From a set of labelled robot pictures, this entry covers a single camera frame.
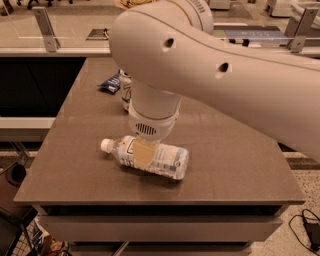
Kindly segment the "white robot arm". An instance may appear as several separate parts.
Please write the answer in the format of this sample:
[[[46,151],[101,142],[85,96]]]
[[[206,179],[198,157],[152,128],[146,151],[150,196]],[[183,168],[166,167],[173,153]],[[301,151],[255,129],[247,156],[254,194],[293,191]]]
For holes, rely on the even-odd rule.
[[[212,30],[205,0],[159,0],[114,20],[109,46],[132,79],[132,131],[164,139],[189,97],[320,161],[320,62],[231,44]]]

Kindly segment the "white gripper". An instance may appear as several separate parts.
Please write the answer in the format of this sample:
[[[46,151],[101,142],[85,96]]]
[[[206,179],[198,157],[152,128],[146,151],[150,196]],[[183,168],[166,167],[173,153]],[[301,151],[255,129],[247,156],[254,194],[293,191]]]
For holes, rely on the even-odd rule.
[[[146,170],[150,166],[160,144],[158,140],[166,138],[175,126],[180,105],[180,99],[130,102],[129,126],[140,136],[132,144],[136,168]]]

